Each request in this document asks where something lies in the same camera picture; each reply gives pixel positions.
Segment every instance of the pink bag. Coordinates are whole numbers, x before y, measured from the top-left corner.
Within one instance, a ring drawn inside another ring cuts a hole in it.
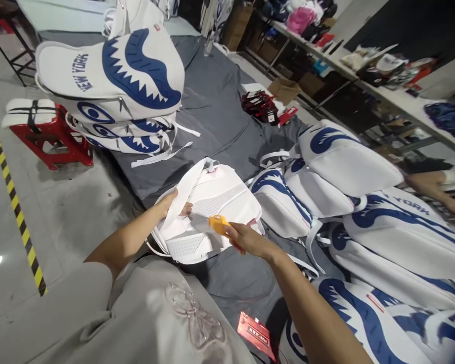
[[[316,19],[317,13],[313,9],[300,7],[290,14],[287,28],[290,32],[301,35],[305,28]]]

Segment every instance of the black strap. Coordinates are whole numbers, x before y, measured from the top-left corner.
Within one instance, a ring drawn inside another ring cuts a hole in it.
[[[55,107],[39,107],[38,100],[32,100],[32,107],[24,107],[24,108],[14,108],[9,111],[26,111],[24,113],[13,113],[14,115],[28,115],[27,125],[29,126],[30,130],[32,130],[35,134],[41,134],[42,132],[37,128],[35,125],[35,116],[37,115],[38,110],[54,110],[57,111]]]

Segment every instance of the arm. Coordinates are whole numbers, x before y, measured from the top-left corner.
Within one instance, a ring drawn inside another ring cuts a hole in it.
[[[126,267],[130,259],[138,252],[147,236],[158,222],[165,218],[172,201],[177,197],[177,190],[165,196],[159,203],[149,208],[135,220],[121,227],[106,238],[84,262],[99,262],[106,265],[113,275],[113,282]],[[192,204],[186,204],[183,213],[192,210]]]
[[[446,182],[443,171],[410,174],[406,176],[405,181],[416,192],[441,202],[455,214],[455,200],[441,188]]]
[[[372,363],[346,323],[281,248],[246,225],[230,224],[225,227],[229,237],[272,268],[310,363]]]

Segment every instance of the gray blanket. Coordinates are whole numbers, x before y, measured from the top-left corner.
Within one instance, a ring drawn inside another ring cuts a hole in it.
[[[131,162],[142,155],[113,152],[143,205],[152,206],[157,198],[172,187],[200,159],[208,156],[234,168],[243,180],[259,171],[262,155],[279,149],[290,149],[301,122],[277,128],[261,124],[241,108],[242,83],[255,82],[238,65],[212,48],[203,54],[204,39],[193,36],[172,37],[186,70],[182,107],[177,122],[201,133],[199,138],[179,130],[174,150],[192,141],[168,161],[131,168]]]
[[[44,40],[76,47],[103,41],[98,34],[41,32],[40,35]],[[201,136],[196,138],[179,130],[174,150],[193,141],[190,148],[168,161],[137,168],[131,168],[130,164],[142,155],[112,152],[133,193],[145,208],[152,206],[166,189],[178,183],[184,173],[205,156],[233,167],[241,179],[249,179],[260,170],[261,156],[279,149],[289,150],[303,127],[297,117],[282,128],[257,122],[241,108],[241,84],[255,82],[249,75],[216,48],[205,57],[205,40],[201,37],[177,36],[172,40],[186,70],[182,107],[176,120],[182,126],[200,132]],[[294,240],[279,237],[267,226],[265,228],[269,239],[289,254],[313,265],[304,247]],[[344,279],[326,250],[317,244],[313,250],[328,276]],[[211,259],[181,266],[181,269],[201,281],[235,330],[241,311],[265,324],[276,352],[288,310],[266,262],[228,248]],[[270,362],[267,355],[248,341],[245,343],[257,361]]]

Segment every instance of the concrete floor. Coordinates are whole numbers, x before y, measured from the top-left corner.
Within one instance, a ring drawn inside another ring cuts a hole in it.
[[[0,35],[10,58],[21,52],[13,35]],[[239,55],[234,62],[267,87],[270,80]],[[0,142],[24,213],[47,287],[53,287],[118,227],[133,218],[133,198],[104,156],[94,166],[71,163],[49,170],[8,129],[1,128],[10,99],[38,99],[35,87],[24,88],[0,53]],[[305,122],[314,118],[301,107]],[[40,299],[15,222],[0,167],[0,330]]]

